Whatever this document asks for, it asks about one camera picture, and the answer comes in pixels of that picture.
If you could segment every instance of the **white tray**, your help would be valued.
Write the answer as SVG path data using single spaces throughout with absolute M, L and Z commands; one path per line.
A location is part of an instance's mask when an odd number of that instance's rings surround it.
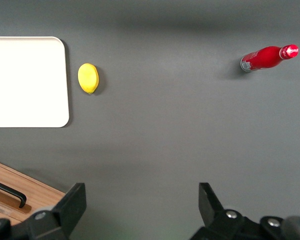
M 60 39 L 0 37 L 0 128 L 59 128 L 68 120 Z

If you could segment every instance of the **gray table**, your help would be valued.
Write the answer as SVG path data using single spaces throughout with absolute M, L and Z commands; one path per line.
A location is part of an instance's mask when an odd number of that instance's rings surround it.
M 300 215 L 300 54 L 238 65 L 300 48 L 300 0 L 0 0 L 0 36 L 66 45 L 69 123 L 0 128 L 0 162 L 62 191 L 86 183 L 72 239 L 189 239 L 199 182 L 254 221 Z M 93 95 L 83 63 L 100 74 Z

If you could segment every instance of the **wooden board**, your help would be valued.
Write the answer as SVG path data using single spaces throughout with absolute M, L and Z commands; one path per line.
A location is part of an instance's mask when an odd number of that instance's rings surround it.
M 56 205 L 65 195 L 3 164 L 0 164 L 0 183 L 27 197 L 25 206 L 19 208 L 20 200 L 17 197 L 0 190 L 0 218 L 9 218 L 12 224 L 24 221 L 39 208 Z

